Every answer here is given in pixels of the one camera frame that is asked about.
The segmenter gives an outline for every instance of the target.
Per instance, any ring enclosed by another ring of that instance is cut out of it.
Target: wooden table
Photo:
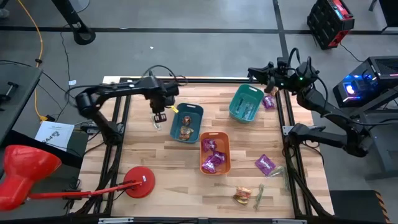
[[[105,77],[104,82],[118,82],[120,77]],[[282,156],[277,110],[265,111],[261,106],[253,122],[241,124],[229,117],[228,106],[239,84],[193,84],[180,88],[176,105],[182,102],[199,104],[205,110],[200,132],[223,131],[230,140],[231,171],[228,175],[204,175],[200,172],[200,143],[185,144],[170,137],[173,111],[167,110],[168,120],[156,131],[150,120],[149,102],[141,95],[132,97],[118,183],[135,166],[150,168],[156,178],[153,192],[134,199],[123,194],[113,203],[112,216],[129,217],[213,217],[213,218],[293,218],[290,191],[283,177],[265,177],[254,165],[262,154],[275,164],[285,166]],[[312,124],[311,113],[301,108],[291,96],[295,121]],[[108,100],[101,112],[111,119],[114,99]],[[102,142],[98,136],[87,148]],[[98,185],[105,146],[89,152],[81,167],[82,190],[94,190]],[[326,211],[333,213],[328,184],[320,156],[302,147],[302,160],[308,188]],[[264,184],[259,211],[253,209],[259,184]],[[232,196],[237,186],[253,190],[247,206],[236,203]],[[298,196],[303,209],[302,193]],[[85,200],[76,201],[72,211]]]

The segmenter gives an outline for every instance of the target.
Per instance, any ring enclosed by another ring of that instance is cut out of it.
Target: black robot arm
[[[174,96],[179,94],[178,83],[163,83],[155,76],[141,78],[137,82],[115,83],[89,87],[75,97],[80,115],[92,119],[101,131],[106,145],[116,145],[121,140],[121,133],[116,123],[108,121],[100,112],[103,103],[109,98],[128,95],[144,95],[149,100],[156,123],[166,121],[162,112],[175,103]]]
[[[306,125],[296,124],[289,131],[289,142],[298,146],[301,142],[310,140],[344,149],[348,154],[364,157],[367,150],[361,147],[361,141],[366,137],[366,131],[335,106],[326,102],[322,94],[313,84],[318,80],[319,71],[315,70],[307,61],[297,68],[290,68],[286,58],[278,58],[277,66],[272,62],[264,68],[249,68],[249,76],[255,77],[259,83],[267,85],[264,90],[270,93],[275,87],[285,89],[297,95],[300,106],[322,114],[326,119],[335,123],[346,131],[346,135],[312,130]]]

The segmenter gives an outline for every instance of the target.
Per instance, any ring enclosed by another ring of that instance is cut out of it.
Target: orange bin
[[[216,167],[216,173],[212,174],[201,168],[201,165],[206,161],[207,157],[213,154],[213,151],[209,150],[205,152],[202,146],[202,140],[204,139],[215,139],[217,143],[216,151],[223,152],[226,155],[225,163]],[[227,174],[231,169],[231,153],[229,151],[229,137],[223,132],[210,132],[203,133],[200,135],[200,171],[207,175],[221,175]]]

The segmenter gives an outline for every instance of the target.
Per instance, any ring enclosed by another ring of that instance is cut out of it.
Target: blue bin
[[[170,135],[174,140],[179,142],[193,144],[195,143],[200,134],[200,125],[201,125],[201,118],[203,117],[203,108],[199,105],[193,105],[188,103],[180,103],[177,106],[178,113],[174,115],[172,128],[170,130]],[[191,117],[191,124],[189,128],[193,129],[193,133],[191,134],[188,140],[180,140],[180,130],[182,126],[182,119],[185,116]]]
[[[230,115],[242,123],[254,120],[263,97],[262,90],[248,84],[241,85],[229,105]]]

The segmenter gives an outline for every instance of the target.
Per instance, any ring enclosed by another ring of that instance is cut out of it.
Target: red lamp base
[[[124,176],[124,182],[141,181],[134,189],[127,189],[126,193],[132,198],[143,198],[149,195],[155,187],[155,174],[147,167],[137,166],[129,170]]]

